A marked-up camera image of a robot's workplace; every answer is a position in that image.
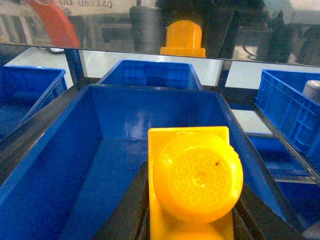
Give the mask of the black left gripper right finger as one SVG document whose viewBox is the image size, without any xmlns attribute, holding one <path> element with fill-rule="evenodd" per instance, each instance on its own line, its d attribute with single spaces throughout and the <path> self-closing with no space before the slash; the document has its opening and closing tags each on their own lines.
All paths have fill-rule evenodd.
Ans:
<svg viewBox="0 0 320 240">
<path fill-rule="evenodd" d="M 247 195 L 251 189 L 244 184 L 239 200 L 232 209 L 233 233 L 235 240 L 264 240 L 265 236 L 256 224 L 249 206 Z"/>
</svg>

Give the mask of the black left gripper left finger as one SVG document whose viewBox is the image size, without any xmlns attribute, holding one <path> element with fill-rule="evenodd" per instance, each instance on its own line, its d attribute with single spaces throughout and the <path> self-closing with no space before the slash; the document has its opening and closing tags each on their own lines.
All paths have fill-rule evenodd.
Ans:
<svg viewBox="0 0 320 240">
<path fill-rule="evenodd" d="M 148 163 L 144 162 L 95 240 L 149 240 Z"/>
</svg>

